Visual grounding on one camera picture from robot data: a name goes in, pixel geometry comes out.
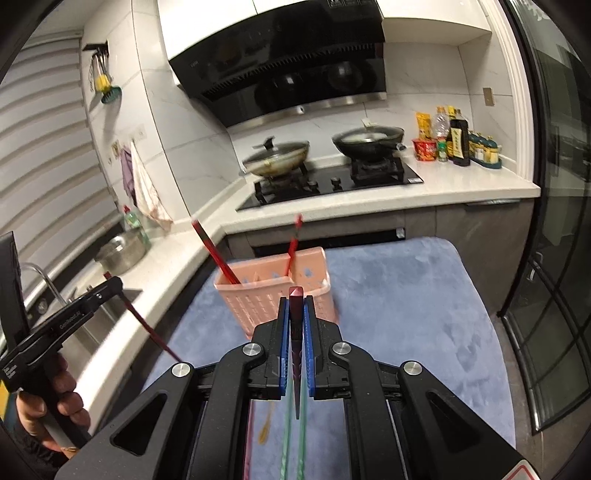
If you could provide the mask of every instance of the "ceiling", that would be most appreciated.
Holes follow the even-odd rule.
[[[32,36],[76,30],[86,21],[104,0],[63,0],[37,27]]]

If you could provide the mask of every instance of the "black glass cooktop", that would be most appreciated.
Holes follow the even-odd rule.
[[[255,183],[255,193],[248,197],[236,211],[261,208],[265,205],[318,195],[423,183],[423,179],[405,162],[401,162],[401,164],[403,170],[397,173],[364,175],[363,178],[360,176],[357,181],[353,181],[351,177],[350,164],[316,170],[308,169],[305,174],[298,171],[289,179],[280,179],[277,182],[262,179]]]

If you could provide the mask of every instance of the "blue gripper pad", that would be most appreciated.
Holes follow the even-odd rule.
[[[283,311],[283,334],[281,340],[281,371],[279,378],[279,386],[281,389],[281,396],[285,395],[285,388],[287,386],[287,366],[289,364],[289,346],[290,346],[290,301],[285,301],[285,309]]]
[[[306,380],[308,382],[308,395],[314,397],[316,383],[314,379],[314,348],[312,345],[312,333],[310,329],[310,312],[308,302],[304,302],[304,350],[306,351]]]

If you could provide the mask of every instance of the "white upper cabinet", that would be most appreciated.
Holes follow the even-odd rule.
[[[296,4],[305,0],[252,0],[256,7],[256,13],[261,14],[267,10],[284,7],[285,5]]]
[[[158,10],[169,59],[209,35],[256,15],[251,0],[158,0]]]
[[[388,42],[461,45],[491,28],[478,0],[378,0]]]

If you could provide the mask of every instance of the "faucet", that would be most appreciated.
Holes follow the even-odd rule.
[[[39,265],[35,265],[34,263],[30,263],[30,262],[22,262],[21,269],[22,270],[33,270],[33,271],[37,272],[39,275],[41,275],[43,278],[43,281],[47,284],[47,286],[51,290],[51,293],[53,293],[53,295],[57,299],[57,301],[60,302],[61,306],[65,307],[66,305],[68,305],[68,302],[66,301],[66,299],[64,297],[61,296],[60,291],[56,288],[54,283],[51,281],[51,279],[49,278],[49,275],[47,275],[45,270],[43,270]]]

